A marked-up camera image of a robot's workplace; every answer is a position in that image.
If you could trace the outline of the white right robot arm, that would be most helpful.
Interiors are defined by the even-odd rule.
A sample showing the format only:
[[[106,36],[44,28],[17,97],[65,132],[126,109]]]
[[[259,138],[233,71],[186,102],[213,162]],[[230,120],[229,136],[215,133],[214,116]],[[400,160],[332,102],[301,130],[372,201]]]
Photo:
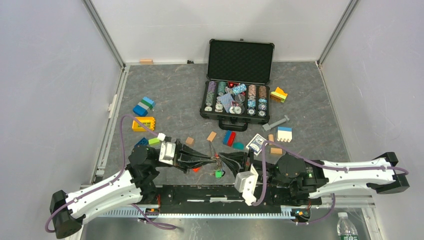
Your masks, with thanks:
[[[276,163],[266,163],[265,170],[247,152],[223,153],[220,158],[236,178],[240,193],[250,186],[248,177],[254,175],[262,183],[266,175],[267,195],[293,205],[340,191],[363,189],[384,195],[402,193],[410,186],[407,174],[395,169],[394,152],[363,162],[305,161],[286,153]]]

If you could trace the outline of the green key tag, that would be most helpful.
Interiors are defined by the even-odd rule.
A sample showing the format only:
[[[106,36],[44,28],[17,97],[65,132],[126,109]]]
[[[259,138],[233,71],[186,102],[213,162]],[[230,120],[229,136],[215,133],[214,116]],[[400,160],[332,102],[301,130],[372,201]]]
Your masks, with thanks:
[[[215,177],[216,177],[217,179],[222,178],[222,177],[223,177],[223,175],[224,175],[224,172],[223,172],[222,170],[216,170],[216,171],[215,171]]]

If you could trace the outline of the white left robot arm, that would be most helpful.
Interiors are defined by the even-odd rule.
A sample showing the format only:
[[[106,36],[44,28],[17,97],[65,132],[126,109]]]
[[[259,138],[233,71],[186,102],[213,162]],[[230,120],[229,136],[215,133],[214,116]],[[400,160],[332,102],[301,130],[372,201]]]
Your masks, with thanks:
[[[46,231],[57,239],[77,233],[94,218],[118,207],[133,204],[156,204],[160,193],[154,183],[158,167],[175,167],[187,173],[191,169],[216,163],[216,153],[202,154],[176,142],[162,142],[160,148],[137,145],[128,157],[128,164],[111,177],[82,190],[52,195],[51,216]]]

